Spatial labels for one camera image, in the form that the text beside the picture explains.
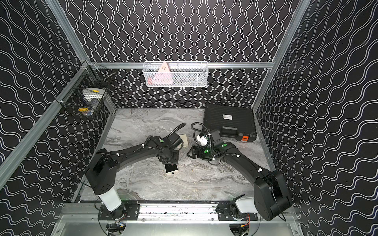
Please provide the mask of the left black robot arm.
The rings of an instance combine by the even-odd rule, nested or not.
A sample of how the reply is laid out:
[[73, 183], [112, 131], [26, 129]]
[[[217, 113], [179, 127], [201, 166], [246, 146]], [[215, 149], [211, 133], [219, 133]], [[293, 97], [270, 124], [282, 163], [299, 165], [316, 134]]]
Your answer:
[[96, 152], [85, 170], [85, 176], [95, 195], [99, 196], [107, 210], [113, 212], [122, 205], [115, 189], [119, 171], [139, 161], [156, 157], [162, 164], [178, 164], [179, 149], [184, 141], [171, 132], [166, 137], [149, 135], [145, 142], [122, 150]]

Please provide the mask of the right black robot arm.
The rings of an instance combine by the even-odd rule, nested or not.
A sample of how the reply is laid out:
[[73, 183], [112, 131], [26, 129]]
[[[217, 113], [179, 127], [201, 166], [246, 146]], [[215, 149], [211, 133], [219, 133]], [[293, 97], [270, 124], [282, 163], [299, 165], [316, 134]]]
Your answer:
[[270, 171], [256, 164], [244, 155], [235, 144], [224, 142], [217, 132], [200, 133], [194, 137], [195, 145], [187, 152], [187, 157], [208, 162], [224, 162], [248, 180], [254, 189], [252, 202], [250, 197], [240, 197], [234, 201], [239, 213], [258, 213], [264, 220], [270, 221], [283, 214], [292, 205], [283, 175], [277, 170]]

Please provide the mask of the cream jewelry box right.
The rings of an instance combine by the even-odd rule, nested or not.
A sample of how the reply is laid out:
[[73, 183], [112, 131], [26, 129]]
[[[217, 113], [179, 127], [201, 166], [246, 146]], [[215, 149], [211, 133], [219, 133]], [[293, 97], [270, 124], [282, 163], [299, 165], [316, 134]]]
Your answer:
[[189, 145], [188, 137], [186, 134], [179, 135], [179, 137], [182, 139], [182, 145], [181, 148], [186, 148]]

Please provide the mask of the black plastic tool case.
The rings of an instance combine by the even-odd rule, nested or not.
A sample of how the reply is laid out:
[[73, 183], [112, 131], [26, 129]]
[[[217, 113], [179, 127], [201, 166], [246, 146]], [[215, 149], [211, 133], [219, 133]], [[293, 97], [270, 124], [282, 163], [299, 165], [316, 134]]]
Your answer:
[[222, 137], [243, 142], [257, 139], [253, 110], [216, 104], [205, 106], [203, 124], [209, 131], [217, 130]]

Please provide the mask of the pink triangular card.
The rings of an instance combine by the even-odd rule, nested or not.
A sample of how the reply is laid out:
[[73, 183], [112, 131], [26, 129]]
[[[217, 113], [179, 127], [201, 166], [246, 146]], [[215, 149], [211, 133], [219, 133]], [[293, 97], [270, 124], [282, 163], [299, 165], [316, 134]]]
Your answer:
[[172, 85], [174, 83], [170, 67], [167, 62], [163, 62], [158, 69], [157, 73], [152, 79], [152, 84], [159, 85]]

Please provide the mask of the aluminium front rail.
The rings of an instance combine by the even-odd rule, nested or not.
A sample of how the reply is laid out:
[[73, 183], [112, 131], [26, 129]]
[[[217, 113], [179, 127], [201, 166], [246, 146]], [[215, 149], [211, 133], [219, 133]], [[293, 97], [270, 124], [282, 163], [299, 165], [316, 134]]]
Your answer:
[[98, 220], [100, 207], [92, 204], [68, 204], [62, 210], [60, 220], [65, 222], [101, 223], [246, 223], [247, 221], [219, 221], [215, 208], [223, 203], [138, 203], [140, 210], [137, 220], [106, 221]]

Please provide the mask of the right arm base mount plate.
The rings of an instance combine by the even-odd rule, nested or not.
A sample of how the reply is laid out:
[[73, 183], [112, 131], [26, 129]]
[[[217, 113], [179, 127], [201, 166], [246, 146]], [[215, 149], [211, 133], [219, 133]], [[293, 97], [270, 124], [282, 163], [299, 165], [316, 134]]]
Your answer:
[[235, 204], [220, 204], [215, 208], [219, 221], [258, 221], [256, 213], [242, 213]]

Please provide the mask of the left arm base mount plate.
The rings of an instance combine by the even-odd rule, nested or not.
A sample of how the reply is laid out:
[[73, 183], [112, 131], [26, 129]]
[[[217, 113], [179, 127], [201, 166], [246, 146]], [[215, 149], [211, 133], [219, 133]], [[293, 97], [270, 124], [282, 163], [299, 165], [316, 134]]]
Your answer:
[[109, 211], [105, 205], [100, 207], [98, 220], [106, 221], [128, 221], [137, 220], [139, 215], [139, 204], [123, 204], [114, 211]]

